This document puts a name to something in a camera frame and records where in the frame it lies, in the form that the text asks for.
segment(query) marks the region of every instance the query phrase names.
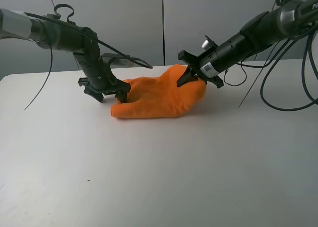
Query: white table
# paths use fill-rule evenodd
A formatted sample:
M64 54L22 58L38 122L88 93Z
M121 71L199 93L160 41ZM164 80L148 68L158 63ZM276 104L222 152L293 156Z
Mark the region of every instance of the white table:
M284 60L265 96L308 103L301 60ZM167 67L115 69L119 79ZM177 119L118 120L111 96L83 93L82 71L10 75L0 82L1 227L318 226L318 107L280 112L241 87L208 84ZM312 72L310 88L318 95ZM243 78L231 68L228 81Z

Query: barcode label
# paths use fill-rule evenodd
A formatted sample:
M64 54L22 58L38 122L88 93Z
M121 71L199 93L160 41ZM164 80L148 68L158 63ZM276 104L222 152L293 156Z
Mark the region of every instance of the barcode label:
M218 74L218 71L214 69L211 62L205 64L203 67L200 68L200 70L207 78L213 78Z

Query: gray wall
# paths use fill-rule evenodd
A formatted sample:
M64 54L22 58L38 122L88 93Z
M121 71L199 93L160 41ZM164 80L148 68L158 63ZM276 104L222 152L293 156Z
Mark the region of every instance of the gray wall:
M223 43L273 4L274 0L164 0L166 63L180 63L182 49L202 53L204 35ZM299 41L284 58L300 58L304 45L305 41ZM268 52L259 54L258 60L266 60Z
M53 0L75 9L71 18L88 26L99 38L125 54L140 57L152 65L163 65L162 0ZM0 7L46 15L53 13L51 0L0 0ZM62 19L68 9L60 9ZM110 52L100 46L102 52ZM0 80L14 73L46 72L50 52L29 41L0 40ZM53 71L77 70L73 56L54 52Z

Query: orange stuffed glove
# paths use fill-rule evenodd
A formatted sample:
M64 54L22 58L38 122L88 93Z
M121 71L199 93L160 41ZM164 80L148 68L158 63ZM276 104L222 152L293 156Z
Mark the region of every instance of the orange stuffed glove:
M189 111L205 94L205 82L201 79L177 87L177 80L186 67L175 65L160 77L125 80L131 85L128 103L111 107L116 118L171 118Z

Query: sticker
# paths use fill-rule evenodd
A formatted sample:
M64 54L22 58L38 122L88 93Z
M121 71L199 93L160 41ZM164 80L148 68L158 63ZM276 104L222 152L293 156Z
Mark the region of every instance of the sticker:
M211 62L205 64L203 67L200 68L200 70L207 78L213 78L218 74L218 71L214 69Z
M31 19L20 11L10 11L1 8L3 13L2 30L20 37L28 38L31 35Z

